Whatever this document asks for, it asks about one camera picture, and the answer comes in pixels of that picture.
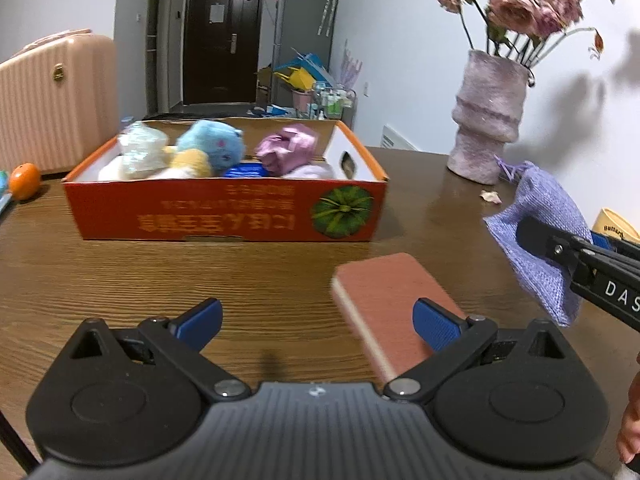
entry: plastic bag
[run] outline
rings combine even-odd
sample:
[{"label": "plastic bag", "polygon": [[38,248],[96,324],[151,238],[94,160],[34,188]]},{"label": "plastic bag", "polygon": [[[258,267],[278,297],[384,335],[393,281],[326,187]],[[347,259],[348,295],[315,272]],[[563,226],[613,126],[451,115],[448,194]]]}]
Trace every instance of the plastic bag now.
[{"label": "plastic bag", "polygon": [[118,136],[124,171],[129,178],[146,178],[167,167],[164,147],[169,137],[141,122],[133,123]]}]

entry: dark brown door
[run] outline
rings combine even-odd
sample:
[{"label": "dark brown door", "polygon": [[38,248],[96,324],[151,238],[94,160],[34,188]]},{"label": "dark brown door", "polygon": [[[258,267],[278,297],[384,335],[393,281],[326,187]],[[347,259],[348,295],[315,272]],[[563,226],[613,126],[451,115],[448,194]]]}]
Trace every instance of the dark brown door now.
[{"label": "dark brown door", "polygon": [[255,101],[261,0],[187,0],[184,103]]},{"label": "dark brown door", "polygon": [[158,113],[158,14],[160,0],[149,0],[146,19],[146,112]]}]

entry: pumpkin print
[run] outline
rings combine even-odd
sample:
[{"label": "pumpkin print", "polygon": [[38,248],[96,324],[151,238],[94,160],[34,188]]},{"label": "pumpkin print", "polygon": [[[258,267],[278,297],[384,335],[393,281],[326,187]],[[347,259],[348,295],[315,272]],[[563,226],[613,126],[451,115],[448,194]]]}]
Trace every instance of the pumpkin print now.
[{"label": "pumpkin print", "polygon": [[312,207],[314,228],[335,240],[354,235],[367,224],[372,204],[373,197],[366,189],[337,187]]}]

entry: vase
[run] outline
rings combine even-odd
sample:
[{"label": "vase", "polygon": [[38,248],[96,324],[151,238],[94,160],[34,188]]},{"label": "vase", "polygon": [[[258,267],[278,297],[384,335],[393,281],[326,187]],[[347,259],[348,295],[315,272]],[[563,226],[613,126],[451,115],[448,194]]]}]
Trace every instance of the vase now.
[{"label": "vase", "polygon": [[459,126],[447,167],[480,184],[498,182],[504,145],[518,140],[529,70],[504,57],[469,51],[453,120]]}]

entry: pink suitcase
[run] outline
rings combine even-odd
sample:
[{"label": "pink suitcase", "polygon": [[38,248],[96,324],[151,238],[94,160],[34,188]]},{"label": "pink suitcase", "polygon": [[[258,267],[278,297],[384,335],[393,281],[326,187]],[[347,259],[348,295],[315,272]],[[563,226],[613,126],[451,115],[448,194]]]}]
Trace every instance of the pink suitcase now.
[{"label": "pink suitcase", "polygon": [[118,132],[116,50],[88,29],[27,45],[0,64],[0,170],[68,171]]}]

